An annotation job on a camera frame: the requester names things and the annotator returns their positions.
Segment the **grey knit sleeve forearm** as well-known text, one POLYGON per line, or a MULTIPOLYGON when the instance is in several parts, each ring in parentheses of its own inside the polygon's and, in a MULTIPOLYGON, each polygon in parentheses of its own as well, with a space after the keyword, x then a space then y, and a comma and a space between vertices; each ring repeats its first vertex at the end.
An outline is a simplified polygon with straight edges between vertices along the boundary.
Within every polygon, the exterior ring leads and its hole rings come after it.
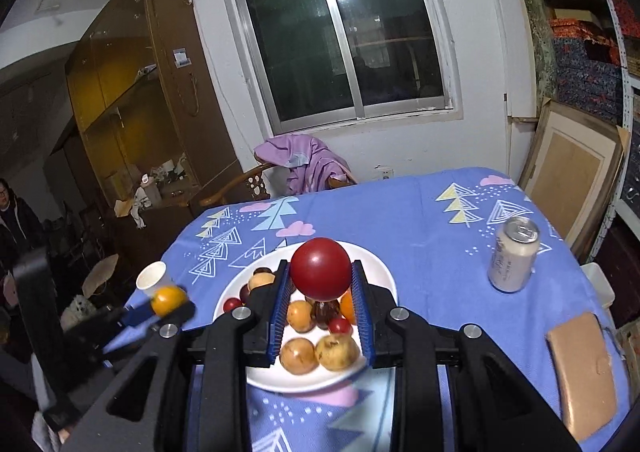
POLYGON ((49 427, 39 411, 34 414, 32 419, 32 440, 42 452, 58 452, 60 450, 56 433, 49 427))

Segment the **person's left hand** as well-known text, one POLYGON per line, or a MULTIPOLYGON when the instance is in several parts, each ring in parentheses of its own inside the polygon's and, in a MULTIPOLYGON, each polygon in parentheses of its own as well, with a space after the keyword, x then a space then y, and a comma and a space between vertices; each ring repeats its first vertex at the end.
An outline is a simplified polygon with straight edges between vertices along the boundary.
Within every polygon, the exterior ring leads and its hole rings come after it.
POLYGON ((47 432, 53 449, 59 449, 70 438, 70 432, 66 428, 53 430, 51 427, 47 427, 47 432))

